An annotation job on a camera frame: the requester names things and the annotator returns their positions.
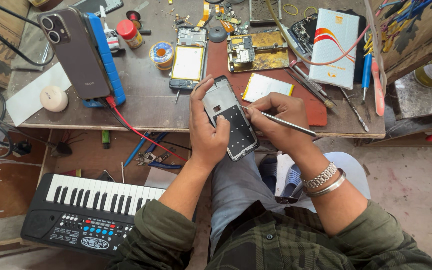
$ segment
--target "pliers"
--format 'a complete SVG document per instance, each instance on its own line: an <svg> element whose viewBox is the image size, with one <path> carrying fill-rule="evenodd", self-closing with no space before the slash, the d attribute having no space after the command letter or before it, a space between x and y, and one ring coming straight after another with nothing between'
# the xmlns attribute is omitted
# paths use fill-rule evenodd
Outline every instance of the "pliers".
<svg viewBox="0 0 432 270"><path fill-rule="evenodd" d="M155 141L157 142L158 140L162 140L167 134L168 132L163 132L159 134L158 138L156 138ZM139 154L140 163L138 164L138 166L148 164L148 166L153 166L161 169L181 169L181 165L163 164L162 162L165 159L167 159L169 156L171 156L171 154L169 152L166 152L162 156L155 156L153 154L153 151L156 149L156 146L157 146L156 144L152 144L146 150L144 155L142 153Z"/></svg>

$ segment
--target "black key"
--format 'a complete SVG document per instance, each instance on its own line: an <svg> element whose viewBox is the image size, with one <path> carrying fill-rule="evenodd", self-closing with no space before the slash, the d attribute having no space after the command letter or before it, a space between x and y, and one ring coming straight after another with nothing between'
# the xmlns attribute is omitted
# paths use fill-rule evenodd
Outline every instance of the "black key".
<svg viewBox="0 0 432 270"><path fill-rule="evenodd" d="M114 212L116 208L116 201L118 200L118 194L113 195L113 201L111 202L111 208L109 209L111 212Z"/></svg>
<svg viewBox="0 0 432 270"><path fill-rule="evenodd" d="M76 206L81 206L81 200L83 199L84 189L80 189L78 193L78 199L76 200Z"/></svg>
<svg viewBox="0 0 432 270"><path fill-rule="evenodd" d="M60 193L61 193L61 189L62 188L63 188L62 186L58 186L56 188L56 193L54 194L54 200L53 200L53 202L55 202L55 203L58 202L58 198L60 197Z"/></svg>
<svg viewBox="0 0 432 270"><path fill-rule="evenodd" d="M72 190L72 193L71 193L71 200L69 201L69 205L74 205L75 204L75 199L76 199L76 194L78 193L78 189L77 188L75 188L75 189L73 189Z"/></svg>
<svg viewBox="0 0 432 270"><path fill-rule="evenodd" d="M123 204L124 204L124 195L121 195L121 197L119 197L119 204L117 206L118 214L121 214L121 211L123 211Z"/></svg>
<svg viewBox="0 0 432 270"><path fill-rule="evenodd" d="M59 203L64 203L64 200L66 199L66 194L68 194L68 187L63 188L63 193L61 193L61 200Z"/></svg>
<svg viewBox="0 0 432 270"><path fill-rule="evenodd" d="M99 194L101 194L99 191L94 194L93 209L98 208Z"/></svg>
<svg viewBox="0 0 432 270"><path fill-rule="evenodd" d="M99 210L104 210L104 205L106 204L106 197L108 197L108 194L105 192L101 197L101 204L99 205Z"/></svg>
<svg viewBox="0 0 432 270"><path fill-rule="evenodd" d="M86 193L84 194L84 201L82 202L82 207L86 207L88 205L88 200L89 200L89 194L91 193L90 190L87 190Z"/></svg>
<svg viewBox="0 0 432 270"><path fill-rule="evenodd" d="M143 198L138 199L138 207L136 207L136 212L141 209L141 205L143 204Z"/></svg>
<svg viewBox="0 0 432 270"><path fill-rule="evenodd" d="M126 201L126 207L124 209L124 214L128 215L129 214L129 207L131 206L131 196L128 197L128 200Z"/></svg>

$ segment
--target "plaid shirt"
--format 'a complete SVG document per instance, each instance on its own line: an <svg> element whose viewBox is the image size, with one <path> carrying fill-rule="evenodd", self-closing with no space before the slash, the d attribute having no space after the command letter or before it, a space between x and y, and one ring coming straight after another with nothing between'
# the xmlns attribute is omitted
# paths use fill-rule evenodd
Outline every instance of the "plaid shirt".
<svg viewBox="0 0 432 270"><path fill-rule="evenodd" d="M193 222L156 200L138 211L134 221L136 229L107 269L187 266L196 236ZM432 258L371 200L332 238L305 208L287 207L286 215L280 215L257 201L226 227L206 269L432 269Z"/></svg>

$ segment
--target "watch band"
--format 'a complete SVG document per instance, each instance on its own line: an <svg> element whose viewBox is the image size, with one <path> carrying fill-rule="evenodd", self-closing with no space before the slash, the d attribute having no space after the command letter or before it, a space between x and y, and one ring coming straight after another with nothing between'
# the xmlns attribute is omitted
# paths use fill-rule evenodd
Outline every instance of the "watch band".
<svg viewBox="0 0 432 270"><path fill-rule="evenodd" d="M308 196L309 198L315 198L315 197L319 197L319 196L323 196L325 194L328 194L328 193L334 191L335 189L339 188L341 186L341 184L343 184L344 180L346 180L346 173L344 172L343 169L340 169L340 168L338 168L338 171L341 174L339 176L339 178L334 183L332 183L329 187L326 187L323 190L320 190L318 192L309 193L308 188L303 187L303 191L306 194L306 196Z"/></svg>
<svg viewBox="0 0 432 270"><path fill-rule="evenodd" d="M326 181L328 181L329 178L333 177L336 171L338 171L338 168L336 167L334 162L331 162L329 163L328 167L323 172L321 172L320 175L316 176L315 178L309 181L303 180L303 186L309 189L319 187L322 184L326 183Z"/></svg>

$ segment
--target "wooden desk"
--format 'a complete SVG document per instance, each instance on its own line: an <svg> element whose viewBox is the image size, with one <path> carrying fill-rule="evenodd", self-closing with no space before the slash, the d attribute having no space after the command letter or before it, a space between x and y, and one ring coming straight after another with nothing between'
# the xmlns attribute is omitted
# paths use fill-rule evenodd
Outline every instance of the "wooden desk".
<svg viewBox="0 0 432 270"><path fill-rule="evenodd" d="M76 0L65 0L66 4L73 4ZM146 0L125 0L124 7L117 9L107 15L106 22L111 28L115 28L117 23L125 19L128 10L134 10ZM177 91L169 88L168 71L160 71L148 57L151 46L159 41L175 42L176 33L173 28L174 17L163 13L161 10L169 12L175 8L173 14L190 15L189 21L197 24L202 18L203 2L201 0L175 0L174 5L168 5L166 0L160 3L155 0L149 0L149 5L140 10L142 16L141 23L144 29L152 30L151 36L143 36L144 44L138 49L129 49L127 44L120 38L120 44L126 49L126 54L122 57L114 58L119 76L126 93L126 102L119 107L120 112L126 120L138 130L147 131L168 131L168 132L189 132L189 93L181 93L177 104ZM298 0L295 4L300 7L299 15L291 16L283 13L283 23L291 26L293 23L300 21L304 17L304 10L308 3L304 0ZM363 5L351 6L348 3L345 6L338 6L337 3L318 0L311 2L312 6L318 8L337 9L354 9L357 13L364 15ZM238 5L233 5L234 11L243 22L249 20L249 1ZM221 23L212 19L208 28L221 26ZM262 32L269 27L250 27L250 33ZM11 98L15 93L28 85L31 81L41 75L40 72L13 71L8 90L4 95L6 99ZM338 105L339 115L328 113L328 124L324 127L311 127L321 137L347 137L347 138L384 138L385 122L383 117L378 117L375 113L375 103L367 102L361 106L362 91L360 85L355 85L354 90L349 90L348 95L354 94L353 103L369 127L369 132L365 132L357 120L356 115L351 110L342 94L338 89L328 89L329 96L334 97ZM87 108L83 105L71 87L66 93L69 97L69 105L59 113L53 113L42 109L26 122L22 127L39 127L39 128L64 128L64 129L107 129L107 130L125 130L114 117L103 108ZM369 101L374 101L374 93L369 91Z"/></svg>

